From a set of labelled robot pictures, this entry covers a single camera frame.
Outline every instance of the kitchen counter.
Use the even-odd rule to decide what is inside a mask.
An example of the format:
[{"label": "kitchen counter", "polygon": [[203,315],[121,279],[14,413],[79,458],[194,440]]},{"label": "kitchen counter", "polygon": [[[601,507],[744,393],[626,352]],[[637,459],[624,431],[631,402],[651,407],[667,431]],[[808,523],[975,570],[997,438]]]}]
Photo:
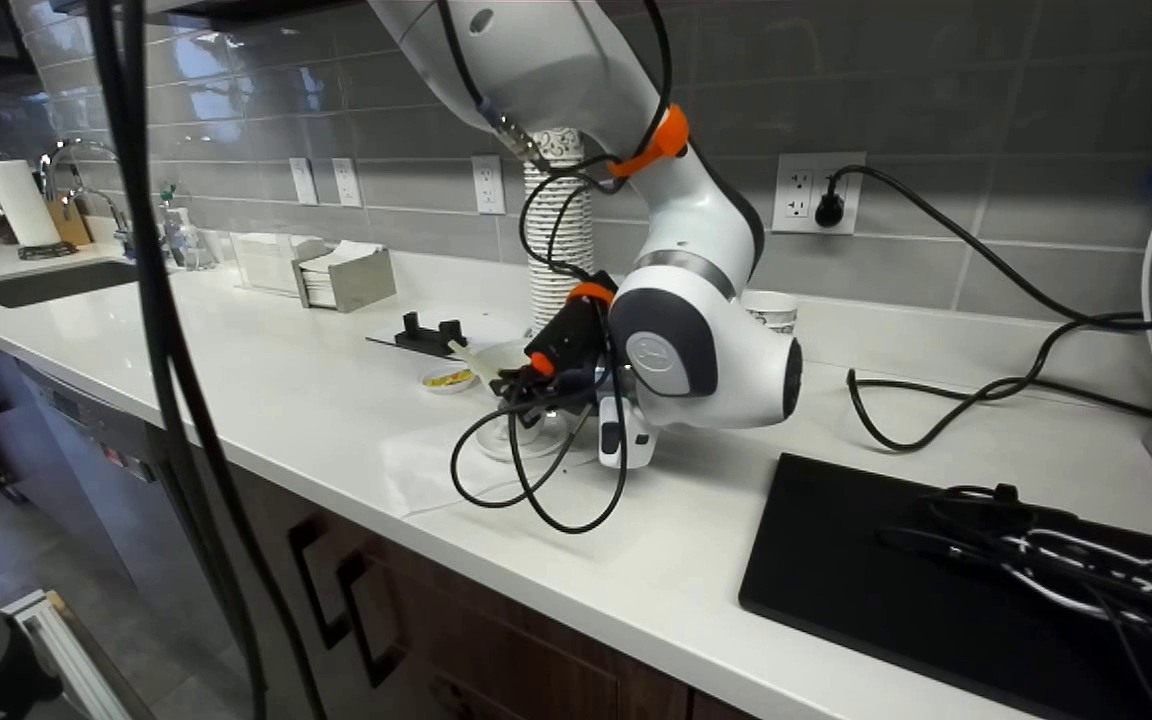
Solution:
[{"label": "kitchen counter", "polygon": [[[437,564],[449,564],[590,640],[620,650],[757,715],[1016,715],[926,676],[759,620],[736,603],[744,560],[779,454],[908,477],[918,484],[1016,484],[1035,503],[1152,532],[1145,425],[1062,396],[1028,393],[972,413],[918,458],[880,454],[854,425],[842,373],[981,384],[1028,365],[1048,326],[984,319],[847,299],[803,299],[801,413],[757,431],[673,427],[651,471],[590,536],[554,536],[527,507],[478,511],[449,484],[453,440],[491,407],[483,387],[432,396],[440,361],[364,335],[392,335],[398,312],[462,319],[469,342],[502,343],[527,329],[531,278],[507,264],[397,252],[392,299],[364,312],[309,312],[236,290],[225,274],[174,274],[181,315],[233,465],[331,507]],[[75,260],[14,260],[0,278]],[[43,377],[154,425],[137,290],[0,309],[0,347]],[[1080,335],[1057,377],[1130,396],[1145,352]],[[892,431],[918,431],[943,403],[872,396]],[[563,520],[590,517],[613,471],[576,454],[550,479]]]}]

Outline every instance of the black mat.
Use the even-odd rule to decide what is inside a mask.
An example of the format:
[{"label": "black mat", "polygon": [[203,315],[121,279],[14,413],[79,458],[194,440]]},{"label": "black mat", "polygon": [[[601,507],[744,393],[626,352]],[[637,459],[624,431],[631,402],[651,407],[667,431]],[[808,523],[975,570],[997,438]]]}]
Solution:
[{"label": "black mat", "polygon": [[[785,458],[738,603],[1035,715],[1152,715],[1110,626],[1058,611],[997,573],[880,540],[880,529],[903,523],[930,496],[934,487]],[[1152,557],[1152,536],[1098,523],[1080,532]]]}]

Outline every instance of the small white box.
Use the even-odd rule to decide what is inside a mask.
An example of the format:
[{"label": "small white box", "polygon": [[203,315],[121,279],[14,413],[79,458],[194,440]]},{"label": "small white box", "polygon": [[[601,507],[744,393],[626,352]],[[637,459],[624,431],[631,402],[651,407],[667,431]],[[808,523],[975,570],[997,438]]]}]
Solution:
[{"label": "small white box", "polygon": [[233,260],[247,290],[299,298],[297,260],[325,256],[321,235],[236,234]]},{"label": "small white box", "polygon": [[338,242],[331,252],[297,260],[304,309],[351,312],[392,298],[392,264],[385,246]]}]

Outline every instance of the dark cabinet door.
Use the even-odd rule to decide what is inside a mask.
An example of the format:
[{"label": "dark cabinet door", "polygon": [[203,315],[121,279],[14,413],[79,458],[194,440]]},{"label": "dark cabinet door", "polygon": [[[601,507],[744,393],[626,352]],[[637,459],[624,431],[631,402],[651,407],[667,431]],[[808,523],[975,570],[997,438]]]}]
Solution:
[{"label": "dark cabinet door", "polygon": [[[247,471],[239,471],[239,494],[272,575],[290,603],[329,715],[444,720],[440,694],[429,694],[429,676],[405,662],[387,570],[369,557],[370,549],[355,543],[351,523]],[[259,598],[259,635],[272,674],[299,694],[304,715],[309,699],[297,684],[286,640],[264,592],[252,598]]]},{"label": "dark cabinet door", "polygon": [[398,599],[405,662],[429,676],[423,690],[449,713],[527,720],[686,715],[684,684],[397,543],[375,557],[385,557]]},{"label": "dark cabinet door", "polygon": [[83,484],[75,479],[62,444],[47,425],[47,407],[30,393],[25,370],[0,352],[0,465],[26,507],[57,520],[79,552],[108,573],[122,573],[108,529],[100,523]]}]

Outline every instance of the gray tile backsplash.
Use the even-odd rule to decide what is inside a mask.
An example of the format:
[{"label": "gray tile backsplash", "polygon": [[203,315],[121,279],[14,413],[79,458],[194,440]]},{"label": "gray tile backsplash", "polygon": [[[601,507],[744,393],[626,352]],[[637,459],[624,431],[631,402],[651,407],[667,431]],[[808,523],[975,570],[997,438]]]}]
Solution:
[{"label": "gray tile backsplash", "polygon": [[[79,16],[11,0],[57,134],[102,138]],[[602,0],[643,63],[639,0]],[[867,152],[926,191],[1058,299],[1130,309],[1152,224],[1152,0],[667,0],[676,95],[712,167],[770,215],[779,152]],[[397,247],[523,260],[520,164],[507,215],[473,211],[469,157],[502,157],[457,126],[364,4],[244,27],[154,23],[150,157],[194,224],[370,235]],[[290,200],[286,157],[321,207]],[[351,157],[364,207],[338,207]],[[108,161],[83,164],[114,191]],[[594,252],[631,270],[637,197],[590,200]],[[862,184],[859,234],[767,235],[757,286],[960,312],[1038,315],[894,191]]]}]

